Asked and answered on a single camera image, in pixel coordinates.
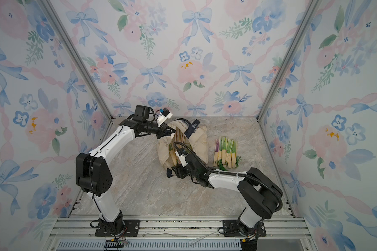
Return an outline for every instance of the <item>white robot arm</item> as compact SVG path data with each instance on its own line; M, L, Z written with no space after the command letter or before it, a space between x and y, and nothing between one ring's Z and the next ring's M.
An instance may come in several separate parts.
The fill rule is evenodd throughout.
M157 138L161 138L175 132L164 123L172 116L166 108L160 110L156 122L155 119L147 120L150 111L154 114L152 108L138 105L135 114L125 119L105 142L88 154L80 153L76 158L76 183L92 196L99 209L98 227L104 226L111 235L123 233L124 223L123 214L109 191L112 175L108 163L136 137L154 133ZM237 221L237 232L242 235L250 236L256 232L259 221L271 218L272 213L282 208L281 189L258 169L251 168L247 172L236 173L209 168L186 145L179 142L175 142L174 145L177 149L176 155L181 161L181 164L172 167L177 178L191 176L196 179L197 184L204 187L231 189L241 193L245 198L248 207L243 210Z

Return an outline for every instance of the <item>marble floor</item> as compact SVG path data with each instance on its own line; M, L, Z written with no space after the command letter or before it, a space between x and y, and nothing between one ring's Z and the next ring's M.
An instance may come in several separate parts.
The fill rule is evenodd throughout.
M110 134L124 118L117 118ZM215 139L228 136L237 140L238 155L242 157L237 171L251 167L260 169L277 183L273 163L254 117L197 117L207 126L208 159L212 166ZM134 215L239 215L245 200L235 191L224 188L204 188L189 177L166 177L161 167L155 136L136 138L128 143L110 163L113 175L111 192L123 214ZM290 215L285 208L274 215ZM98 214L93 201L84 193L73 214Z

